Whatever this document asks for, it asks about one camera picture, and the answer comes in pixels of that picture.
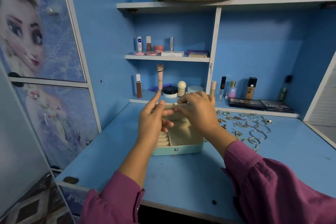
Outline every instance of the person's right hand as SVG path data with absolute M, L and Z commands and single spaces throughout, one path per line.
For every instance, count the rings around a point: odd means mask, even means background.
M 190 109 L 183 105 L 177 105 L 174 111 L 185 116 L 191 125 L 207 138 L 220 127 L 215 111 L 215 98 L 207 95 L 204 91 L 198 91 L 183 95 L 177 103 L 188 102 L 191 104 Z

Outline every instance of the cartoon eye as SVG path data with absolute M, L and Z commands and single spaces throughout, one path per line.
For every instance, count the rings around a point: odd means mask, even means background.
M 31 33 L 31 37 L 33 39 L 34 44 L 41 45 L 42 44 L 42 34 L 40 30 L 36 29 Z
M 18 37 L 22 37 L 22 30 L 20 26 L 16 25 L 11 20 L 7 20 L 7 25 L 15 35 L 17 35 Z

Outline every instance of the purple shirt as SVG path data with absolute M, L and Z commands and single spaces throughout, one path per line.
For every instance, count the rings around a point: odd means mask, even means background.
M 335 224 L 336 198 L 313 190 L 281 162 L 263 158 L 241 141 L 224 154 L 232 180 L 233 204 L 248 224 Z M 88 192 L 79 224 L 137 223 L 145 191 L 115 171 L 100 194 Z

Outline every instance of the white wall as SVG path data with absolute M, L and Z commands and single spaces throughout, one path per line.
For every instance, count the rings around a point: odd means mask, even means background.
M 0 64 L 0 216 L 49 171 L 34 136 Z
M 313 125 L 336 127 L 336 66 L 309 118 Z

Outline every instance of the sleeve cuff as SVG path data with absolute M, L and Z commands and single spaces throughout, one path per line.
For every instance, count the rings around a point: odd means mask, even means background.
M 134 180 L 115 171 L 100 197 L 112 203 L 125 217 L 133 216 L 133 221 L 137 222 L 138 209 L 144 194 L 145 190 L 141 190 Z
M 226 169 L 241 184 L 250 169 L 260 160 L 262 156 L 250 149 L 242 141 L 231 143 L 224 153 L 224 163 Z

